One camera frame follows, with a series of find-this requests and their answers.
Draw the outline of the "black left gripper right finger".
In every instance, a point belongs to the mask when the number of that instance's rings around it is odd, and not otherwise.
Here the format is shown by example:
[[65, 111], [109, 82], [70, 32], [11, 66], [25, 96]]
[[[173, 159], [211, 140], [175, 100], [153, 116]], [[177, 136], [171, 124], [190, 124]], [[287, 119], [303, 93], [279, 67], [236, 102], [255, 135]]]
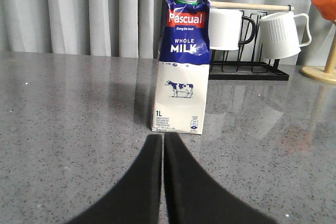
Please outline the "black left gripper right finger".
[[169, 223], [276, 223], [212, 179], [177, 133], [164, 136], [163, 174]]

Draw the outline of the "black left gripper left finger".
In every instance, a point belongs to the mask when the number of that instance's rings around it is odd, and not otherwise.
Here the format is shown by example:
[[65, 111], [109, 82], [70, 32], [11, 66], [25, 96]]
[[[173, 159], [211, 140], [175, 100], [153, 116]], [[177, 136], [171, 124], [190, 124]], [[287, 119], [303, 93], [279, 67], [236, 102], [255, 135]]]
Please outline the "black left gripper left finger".
[[150, 134], [118, 183], [69, 223], [158, 223], [161, 165], [162, 137]]

